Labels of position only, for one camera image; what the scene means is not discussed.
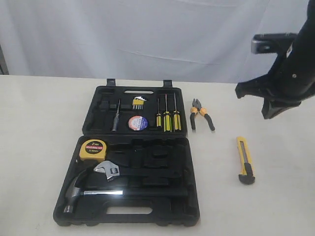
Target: black handle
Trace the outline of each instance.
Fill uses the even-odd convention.
[[[215,126],[214,126],[213,123],[212,123],[211,117],[210,117],[208,114],[205,114],[205,119],[207,120],[210,129],[211,129],[212,131],[214,131],[214,130],[215,130]]]
[[[121,176],[155,176],[163,178],[179,178],[181,174],[170,169],[145,169],[145,168],[124,168],[119,167]]]
[[[128,188],[123,190],[126,196],[143,197],[186,197],[188,192],[186,188]]]
[[[195,113],[191,113],[190,115],[190,124],[192,130],[196,130],[195,115],[196,115]]]

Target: yellow screwdriver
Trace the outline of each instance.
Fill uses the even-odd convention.
[[[157,127],[162,127],[161,113],[159,112],[159,98],[157,99]]]
[[[176,95],[175,95],[175,93],[174,93],[174,103],[175,103],[175,111],[173,112],[174,131],[182,130],[181,117],[180,117],[179,111],[177,111],[177,107],[176,107]]]
[[[164,132],[172,132],[172,122],[171,122],[171,115],[167,110],[167,94],[165,95],[165,109],[166,111],[163,113],[163,121],[164,121]]]

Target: tape measure label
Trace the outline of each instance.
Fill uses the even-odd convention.
[[[85,146],[85,151],[89,154],[97,154],[103,150],[103,144],[98,141],[89,142]]]

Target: white curtain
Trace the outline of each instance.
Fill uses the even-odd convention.
[[[10,74],[238,82],[256,33],[298,32],[308,0],[0,0]]]

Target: white table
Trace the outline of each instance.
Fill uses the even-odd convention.
[[[189,142],[200,221],[59,227],[52,214],[69,161],[102,79],[0,76],[0,235],[315,235],[315,101],[264,120],[263,100],[237,99],[234,84],[180,83],[189,122],[199,98],[216,133],[196,117]],[[162,86],[117,80],[119,86]],[[244,186],[236,137],[248,140],[256,183]]]

